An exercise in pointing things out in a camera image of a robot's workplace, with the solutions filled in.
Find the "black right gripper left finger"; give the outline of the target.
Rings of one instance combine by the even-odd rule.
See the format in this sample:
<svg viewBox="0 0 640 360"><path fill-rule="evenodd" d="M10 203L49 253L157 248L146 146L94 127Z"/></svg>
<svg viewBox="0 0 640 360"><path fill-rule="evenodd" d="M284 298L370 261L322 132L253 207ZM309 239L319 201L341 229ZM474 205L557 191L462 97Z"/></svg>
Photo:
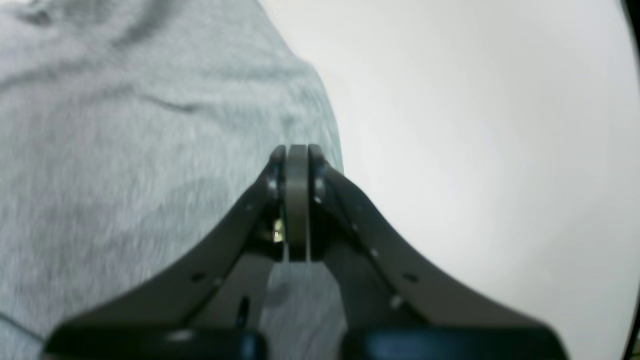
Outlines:
<svg viewBox="0 0 640 360"><path fill-rule="evenodd" d="M153 278L67 319L44 360L266 360L259 308L281 244L287 148L277 146L257 180L193 249Z"/></svg>

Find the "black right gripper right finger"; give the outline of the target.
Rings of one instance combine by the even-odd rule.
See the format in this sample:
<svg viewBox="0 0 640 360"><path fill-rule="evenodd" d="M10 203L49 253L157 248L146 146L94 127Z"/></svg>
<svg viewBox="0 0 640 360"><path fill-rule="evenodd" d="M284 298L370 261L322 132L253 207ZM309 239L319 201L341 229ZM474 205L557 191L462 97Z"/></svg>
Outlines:
<svg viewBox="0 0 640 360"><path fill-rule="evenodd" d="M492 300L426 259L366 194L329 165L307 160L313 260L336 280L347 329L341 360L567 360L543 321Z"/></svg>

